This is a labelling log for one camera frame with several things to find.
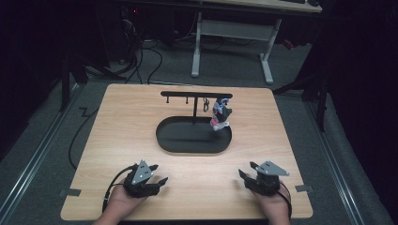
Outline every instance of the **wooden table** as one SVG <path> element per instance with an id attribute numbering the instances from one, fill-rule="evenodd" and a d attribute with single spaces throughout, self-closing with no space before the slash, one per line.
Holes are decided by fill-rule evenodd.
<path id="1" fill-rule="evenodd" d="M 156 128 L 165 118 L 192 116 L 193 99 L 161 96 L 161 91 L 233 94 L 228 108 L 232 141 L 217 155 L 171 154 L 159 147 Z M 210 100 L 210 109 L 214 99 Z M 198 116 L 203 112 L 199 101 Z M 281 179 L 290 189 L 293 218 L 313 214 L 274 96 L 266 88 L 111 84 L 84 149 L 70 188 L 64 220 L 92 220 L 101 214 L 103 196 L 122 169 L 145 159 L 158 164 L 148 183 L 169 177 L 157 196 L 148 198 L 129 220 L 263 218 L 257 201 L 244 187 L 238 169 L 255 177 L 249 162 L 270 160 L 287 170 Z"/>

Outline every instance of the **hand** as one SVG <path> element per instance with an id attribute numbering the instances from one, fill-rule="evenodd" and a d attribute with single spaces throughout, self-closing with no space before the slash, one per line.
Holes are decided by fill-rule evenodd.
<path id="1" fill-rule="evenodd" d="M 131 197 L 123 188 L 123 182 L 124 179 L 119 182 L 119 185 L 114 187 L 108 201 L 108 206 L 93 225 L 116 225 L 123 218 L 130 215 L 138 205 L 147 199 L 147 197 L 139 199 Z"/>
<path id="2" fill-rule="evenodd" d="M 281 185 L 279 192 L 289 199 L 289 192 Z M 260 195 L 254 191 L 252 194 L 260 202 L 261 210 L 266 215 L 271 225 L 290 225 L 289 208 L 284 199 L 278 194 L 272 196 Z"/>

